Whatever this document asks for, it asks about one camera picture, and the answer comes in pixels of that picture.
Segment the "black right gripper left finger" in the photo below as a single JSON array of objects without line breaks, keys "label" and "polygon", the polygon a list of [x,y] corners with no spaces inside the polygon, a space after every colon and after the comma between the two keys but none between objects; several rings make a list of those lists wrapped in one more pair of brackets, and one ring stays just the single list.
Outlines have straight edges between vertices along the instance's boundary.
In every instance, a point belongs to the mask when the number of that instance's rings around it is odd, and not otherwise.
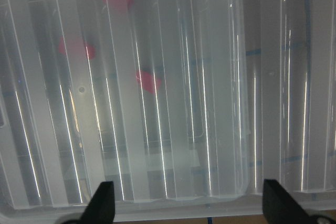
[{"label": "black right gripper left finger", "polygon": [[80,217],[62,217],[59,223],[113,223],[115,203],[114,183],[101,182]]}]

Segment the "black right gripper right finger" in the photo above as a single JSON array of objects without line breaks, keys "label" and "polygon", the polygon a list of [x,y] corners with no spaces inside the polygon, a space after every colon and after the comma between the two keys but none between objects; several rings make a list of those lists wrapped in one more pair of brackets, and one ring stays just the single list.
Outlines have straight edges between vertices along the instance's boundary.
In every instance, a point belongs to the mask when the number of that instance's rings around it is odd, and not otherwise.
[{"label": "black right gripper right finger", "polygon": [[264,180],[262,203],[268,223],[335,223],[326,214],[304,210],[275,179]]}]

